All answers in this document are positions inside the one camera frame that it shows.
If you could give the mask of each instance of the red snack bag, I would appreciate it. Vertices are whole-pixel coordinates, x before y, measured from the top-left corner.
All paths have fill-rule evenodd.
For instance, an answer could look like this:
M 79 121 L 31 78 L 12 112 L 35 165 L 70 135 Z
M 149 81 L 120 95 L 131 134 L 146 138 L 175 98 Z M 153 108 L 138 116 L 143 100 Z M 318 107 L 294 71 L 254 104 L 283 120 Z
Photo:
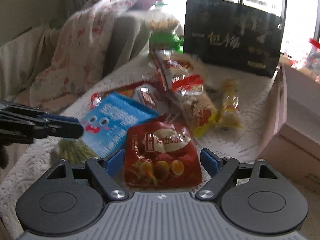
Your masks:
M 134 188 L 191 187 L 202 182 L 196 148 L 180 124 L 149 122 L 128 130 L 125 182 Z
M 171 106 L 169 100 L 160 92 L 162 91 L 159 89 L 160 86 L 159 82 L 140 81 L 128 86 L 95 93 L 91 96 L 91 110 L 100 105 L 105 97 L 115 91 L 157 111 L 160 116 L 159 121 L 164 121 L 171 113 Z

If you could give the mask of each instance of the black gift box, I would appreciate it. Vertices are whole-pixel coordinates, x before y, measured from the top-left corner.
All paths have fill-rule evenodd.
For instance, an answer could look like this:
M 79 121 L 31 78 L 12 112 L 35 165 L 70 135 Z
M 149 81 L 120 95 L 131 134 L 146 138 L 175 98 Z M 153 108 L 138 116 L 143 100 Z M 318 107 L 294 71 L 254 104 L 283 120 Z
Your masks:
M 187 0 L 184 53 L 204 62 L 272 77 L 279 61 L 282 18 L 224 0 Z

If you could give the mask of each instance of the blue gripper pad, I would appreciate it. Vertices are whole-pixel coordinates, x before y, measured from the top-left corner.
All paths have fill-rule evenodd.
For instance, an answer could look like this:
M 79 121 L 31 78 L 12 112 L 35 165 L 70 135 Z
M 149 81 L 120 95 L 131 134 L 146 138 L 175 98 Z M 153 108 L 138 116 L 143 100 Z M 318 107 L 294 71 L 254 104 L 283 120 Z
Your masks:
M 39 118 L 79 123 L 78 119 L 76 119 L 74 117 L 62 116 L 62 115 L 57 115 L 57 114 L 48 114 L 48 113 L 46 113 L 46 114 L 40 115 Z
M 203 148 L 200 152 L 200 163 L 211 177 L 223 166 L 223 160 L 207 148 Z
M 108 160 L 105 171 L 114 177 L 124 164 L 125 151 L 121 149 L 120 151 L 113 154 Z

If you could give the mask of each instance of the snack bag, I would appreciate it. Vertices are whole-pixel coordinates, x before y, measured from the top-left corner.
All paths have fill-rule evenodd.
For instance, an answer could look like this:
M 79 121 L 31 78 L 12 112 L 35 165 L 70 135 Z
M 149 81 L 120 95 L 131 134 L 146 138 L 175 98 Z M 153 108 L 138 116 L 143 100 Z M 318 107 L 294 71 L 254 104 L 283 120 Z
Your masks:
M 196 148 L 180 124 L 149 122 L 129 129 L 124 162 L 128 187 L 191 187 L 202 182 Z
M 217 125 L 223 128 L 242 128 L 238 113 L 238 81 L 227 79 L 222 84 L 222 108 Z
M 170 50 L 154 51 L 153 61 L 158 69 L 161 69 L 160 80 L 165 80 L 166 86 L 170 88 L 170 82 L 174 76 L 188 74 L 198 74 L 204 81 L 207 81 L 209 73 L 204 63 L 196 56 L 190 54 L 180 54 Z
M 101 91 L 101 92 L 93 94 L 91 96 L 91 110 L 94 109 L 96 106 L 100 105 L 101 101 L 112 92 L 117 92 L 123 96 L 132 98 L 134 89 L 136 87 L 142 85 L 143 83 L 144 83 L 144 81 L 140 81 L 140 82 L 128 85 L 128 86 L 119 87 L 119 88 L 108 90 L 108 91 Z
M 119 94 L 153 109 L 159 113 L 159 121 L 164 121 L 171 113 L 171 104 L 159 90 L 160 84 L 150 81 L 141 81 L 115 90 L 95 93 L 91 96 L 91 109 L 98 106 L 110 93 L 116 91 Z
M 158 112 L 113 92 L 82 120 L 82 140 L 100 157 L 120 150 L 130 127 L 158 117 Z
M 160 80 L 167 96 L 180 106 L 192 134 L 200 137 L 217 121 L 218 110 L 204 90 L 203 78 L 192 72 L 193 65 L 181 66 L 171 55 L 167 51 L 153 54 Z

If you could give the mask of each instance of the logo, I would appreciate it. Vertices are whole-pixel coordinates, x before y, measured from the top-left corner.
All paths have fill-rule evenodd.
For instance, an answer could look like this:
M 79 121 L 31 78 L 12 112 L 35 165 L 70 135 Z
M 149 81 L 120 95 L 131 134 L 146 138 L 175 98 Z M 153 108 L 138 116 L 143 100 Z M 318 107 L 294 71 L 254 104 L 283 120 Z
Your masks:
M 152 133 L 146 134 L 146 144 L 145 144 L 146 152 L 154 152 L 155 151 L 155 141 Z
M 114 121 L 121 121 L 120 124 L 122 126 L 134 126 L 138 122 L 135 116 L 111 104 L 105 104 L 102 109 L 100 109 L 100 113 L 110 116 Z
M 157 196 L 158 198 L 160 198 L 160 199 L 164 199 L 164 198 L 166 198 L 167 196 L 165 195 L 165 194 L 161 194 L 161 195 L 159 195 L 159 196 Z
M 181 132 L 159 129 L 153 133 L 154 150 L 161 153 L 174 152 L 185 147 L 191 140 Z

